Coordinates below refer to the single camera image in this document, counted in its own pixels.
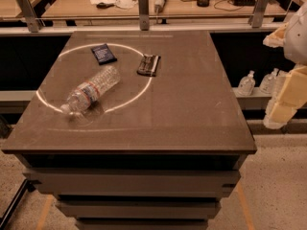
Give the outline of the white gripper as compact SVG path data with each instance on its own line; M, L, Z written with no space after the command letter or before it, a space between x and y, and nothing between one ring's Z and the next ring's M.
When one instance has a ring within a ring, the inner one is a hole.
M269 129L285 126L307 103L307 2L289 20L263 40L268 47L284 44L284 56L296 63L290 72L278 75L263 124Z

